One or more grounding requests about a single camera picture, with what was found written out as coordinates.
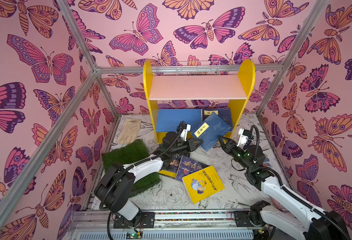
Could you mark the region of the aluminium frame post right rear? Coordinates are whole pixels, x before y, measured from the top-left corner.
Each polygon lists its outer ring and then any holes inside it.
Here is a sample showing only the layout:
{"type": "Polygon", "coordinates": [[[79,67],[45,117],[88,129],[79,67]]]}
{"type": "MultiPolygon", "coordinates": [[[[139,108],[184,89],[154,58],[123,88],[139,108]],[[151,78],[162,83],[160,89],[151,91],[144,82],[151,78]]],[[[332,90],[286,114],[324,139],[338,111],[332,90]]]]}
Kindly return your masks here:
{"type": "Polygon", "coordinates": [[[298,54],[301,46],[305,42],[307,36],[311,32],[312,28],[315,26],[316,22],[318,21],[319,17],[321,16],[323,10],[326,8],[327,4],[329,1],[327,0],[317,0],[315,1],[312,9],[310,10],[309,14],[307,15],[305,21],[303,22],[303,25],[301,29],[299,30],[299,33],[297,34],[290,50],[285,56],[285,59],[282,63],[282,68],[277,71],[276,75],[274,76],[274,79],[269,86],[267,93],[265,94],[263,100],[261,101],[257,111],[256,111],[256,116],[260,117],[263,113],[263,110],[267,106],[268,102],[271,100],[274,92],[277,90],[279,84],[285,77],[288,68],[294,61],[296,55],[298,54]]]}

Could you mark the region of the beige cloth glove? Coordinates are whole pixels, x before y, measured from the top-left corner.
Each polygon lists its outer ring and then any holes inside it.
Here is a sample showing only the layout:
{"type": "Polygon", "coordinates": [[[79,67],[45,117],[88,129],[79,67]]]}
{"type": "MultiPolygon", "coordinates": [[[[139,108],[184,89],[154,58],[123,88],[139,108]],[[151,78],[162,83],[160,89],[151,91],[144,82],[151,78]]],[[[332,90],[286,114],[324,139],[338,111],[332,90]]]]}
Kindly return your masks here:
{"type": "Polygon", "coordinates": [[[127,118],[122,126],[120,134],[117,138],[117,143],[121,145],[128,145],[134,142],[138,136],[141,128],[141,120],[127,118]]]}

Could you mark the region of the purple cover book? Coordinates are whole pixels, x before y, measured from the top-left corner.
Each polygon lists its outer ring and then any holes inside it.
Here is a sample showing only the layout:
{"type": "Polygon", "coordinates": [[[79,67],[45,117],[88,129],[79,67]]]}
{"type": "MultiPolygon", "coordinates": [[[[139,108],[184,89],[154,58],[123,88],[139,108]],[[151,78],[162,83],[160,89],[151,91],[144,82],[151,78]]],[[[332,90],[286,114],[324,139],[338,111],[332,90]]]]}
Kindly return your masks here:
{"type": "Polygon", "coordinates": [[[187,156],[181,156],[179,168],[177,171],[177,175],[175,177],[176,181],[182,182],[183,177],[192,174],[194,172],[200,171],[204,168],[208,167],[208,165],[193,160],[187,156]]]}

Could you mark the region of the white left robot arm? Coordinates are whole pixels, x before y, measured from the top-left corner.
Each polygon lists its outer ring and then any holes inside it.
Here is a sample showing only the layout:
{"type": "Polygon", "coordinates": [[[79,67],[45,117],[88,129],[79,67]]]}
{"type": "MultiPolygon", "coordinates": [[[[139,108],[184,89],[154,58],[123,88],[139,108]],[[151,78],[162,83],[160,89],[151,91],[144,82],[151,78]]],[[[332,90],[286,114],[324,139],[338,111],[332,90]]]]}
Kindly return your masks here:
{"type": "Polygon", "coordinates": [[[170,157],[194,152],[203,143],[198,138],[168,132],[149,157],[131,164],[112,164],[94,190],[95,197],[100,200],[99,209],[122,216],[132,223],[139,222],[141,209],[129,199],[135,183],[160,172],[170,157]]]}

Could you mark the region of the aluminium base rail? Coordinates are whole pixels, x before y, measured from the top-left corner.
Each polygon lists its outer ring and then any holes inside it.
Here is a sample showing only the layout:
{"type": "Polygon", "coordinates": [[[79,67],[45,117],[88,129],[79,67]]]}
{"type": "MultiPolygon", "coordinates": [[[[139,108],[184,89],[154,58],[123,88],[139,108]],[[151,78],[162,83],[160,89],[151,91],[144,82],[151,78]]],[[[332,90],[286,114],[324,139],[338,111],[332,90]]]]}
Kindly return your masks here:
{"type": "Polygon", "coordinates": [[[269,239],[271,225],[237,227],[231,214],[238,210],[181,210],[155,211],[154,228],[114,229],[116,218],[109,221],[107,211],[77,212],[74,214],[66,240],[126,240],[127,232],[141,232],[135,240],[254,240],[269,239]]]}

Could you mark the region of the yellow wooden bookshelf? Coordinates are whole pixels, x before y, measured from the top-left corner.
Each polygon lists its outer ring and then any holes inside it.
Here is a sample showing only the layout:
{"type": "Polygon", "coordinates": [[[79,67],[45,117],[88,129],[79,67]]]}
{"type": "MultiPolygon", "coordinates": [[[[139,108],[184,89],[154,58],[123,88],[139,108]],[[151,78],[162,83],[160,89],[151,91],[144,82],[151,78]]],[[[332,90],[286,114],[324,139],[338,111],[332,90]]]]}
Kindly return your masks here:
{"type": "Polygon", "coordinates": [[[244,113],[256,81],[256,66],[245,60],[238,75],[178,75],[155,77],[149,61],[143,65],[143,85],[157,143],[165,132],[157,130],[158,101],[162,100],[228,100],[233,130],[244,113]]]}

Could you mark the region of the small green circuit board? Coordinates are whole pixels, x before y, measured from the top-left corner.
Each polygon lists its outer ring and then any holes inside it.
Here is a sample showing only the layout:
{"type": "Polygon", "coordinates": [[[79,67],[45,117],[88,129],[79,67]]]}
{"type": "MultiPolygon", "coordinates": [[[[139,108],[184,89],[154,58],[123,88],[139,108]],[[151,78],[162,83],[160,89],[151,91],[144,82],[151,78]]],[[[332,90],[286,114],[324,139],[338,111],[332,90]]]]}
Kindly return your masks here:
{"type": "Polygon", "coordinates": [[[127,240],[142,239],[142,233],[141,232],[127,232],[126,239],[127,240]]]}

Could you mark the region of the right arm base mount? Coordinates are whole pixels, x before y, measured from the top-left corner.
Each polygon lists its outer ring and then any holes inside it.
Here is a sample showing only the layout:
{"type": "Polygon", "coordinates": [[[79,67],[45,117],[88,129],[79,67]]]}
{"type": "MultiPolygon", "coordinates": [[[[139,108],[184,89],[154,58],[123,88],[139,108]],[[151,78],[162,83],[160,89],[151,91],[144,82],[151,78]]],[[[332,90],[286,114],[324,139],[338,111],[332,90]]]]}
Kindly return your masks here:
{"type": "Polygon", "coordinates": [[[259,201],[251,205],[249,210],[232,212],[231,218],[236,222],[237,227],[262,227],[266,222],[262,219],[261,211],[270,205],[266,201],[259,201]]]}

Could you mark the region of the dark portrait cover book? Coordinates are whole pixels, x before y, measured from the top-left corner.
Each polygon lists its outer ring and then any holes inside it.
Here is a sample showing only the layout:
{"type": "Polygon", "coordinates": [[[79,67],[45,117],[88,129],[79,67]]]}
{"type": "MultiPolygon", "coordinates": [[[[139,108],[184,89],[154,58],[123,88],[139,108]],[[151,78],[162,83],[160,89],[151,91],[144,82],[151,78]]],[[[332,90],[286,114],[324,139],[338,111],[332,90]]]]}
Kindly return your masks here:
{"type": "Polygon", "coordinates": [[[170,159],[164,161],[161,170],[158,172],[161,175],[175,179],[180,166],[182,155],[174,155],[170,159]]]}

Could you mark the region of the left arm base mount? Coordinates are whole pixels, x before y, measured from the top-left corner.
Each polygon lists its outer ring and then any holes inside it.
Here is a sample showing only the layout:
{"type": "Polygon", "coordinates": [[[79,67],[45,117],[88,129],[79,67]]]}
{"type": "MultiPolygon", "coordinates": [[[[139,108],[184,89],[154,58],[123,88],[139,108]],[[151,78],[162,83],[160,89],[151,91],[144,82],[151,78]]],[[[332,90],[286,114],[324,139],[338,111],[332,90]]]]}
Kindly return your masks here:
{"type": "Polygon", "coordinates": [[[118,214],[114,221],[114,229],[126,229],[126,228],[141,228],[141,229],[152,229],[154,228],[155,212],[143,212],[139,211],[138,214],[132,219],[128,220],[122,215],[118,214]]]}

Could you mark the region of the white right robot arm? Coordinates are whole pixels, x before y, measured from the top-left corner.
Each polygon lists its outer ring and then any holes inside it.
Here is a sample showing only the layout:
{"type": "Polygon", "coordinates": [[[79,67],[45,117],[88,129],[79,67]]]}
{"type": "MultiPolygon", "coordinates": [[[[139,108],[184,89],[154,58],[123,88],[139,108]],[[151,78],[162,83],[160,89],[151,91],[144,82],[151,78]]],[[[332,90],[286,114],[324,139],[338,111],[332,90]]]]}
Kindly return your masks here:
{"type": "Polygon", "coordinates": [[[222,150],[239,163],[247,181],[282,205],[288,214],[266,201],[250,206],[249,220],[254,226],[271,225],[296,240],[348,240],[344,219],[335,211],[327,212],[300,197],[283,184],[280,175],[258,163],[264,154],[256,145],[246,151],[229,138],[219,137],[222,150]]]}

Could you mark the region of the yellow cartoon cover book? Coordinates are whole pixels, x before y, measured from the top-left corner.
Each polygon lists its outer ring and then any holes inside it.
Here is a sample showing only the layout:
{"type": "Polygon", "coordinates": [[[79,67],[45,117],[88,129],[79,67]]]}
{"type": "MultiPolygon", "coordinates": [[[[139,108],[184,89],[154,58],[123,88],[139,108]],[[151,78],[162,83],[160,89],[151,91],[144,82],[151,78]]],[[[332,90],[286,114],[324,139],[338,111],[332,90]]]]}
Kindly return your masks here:
{"type": "Polygon", "coordinates": [[[182,180],[193,204],[225,189],[214,166],[191,173],[182,180]]]}

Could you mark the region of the navy book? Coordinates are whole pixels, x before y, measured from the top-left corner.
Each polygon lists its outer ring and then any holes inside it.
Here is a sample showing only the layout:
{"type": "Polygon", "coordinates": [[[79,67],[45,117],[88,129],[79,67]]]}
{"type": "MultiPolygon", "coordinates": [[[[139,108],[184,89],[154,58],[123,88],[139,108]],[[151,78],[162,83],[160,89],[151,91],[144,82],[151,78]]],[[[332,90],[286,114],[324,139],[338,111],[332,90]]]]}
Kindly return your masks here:
{"type": "Polygon", "coordinates": [[[224,120],[212,113],[192,131],[192,136],[203,140],[201,147],[208,152],[219,141],[219,136],[225,136],[231,131],[232,128],[224,120]]]}
{"type": "Polygon", "coordinates": [[[217,114],[224,122],[226,122],[231,128],[233,128],[230,108],[203,110],[203,121],[208,118],[212,113],[217,114]]]}

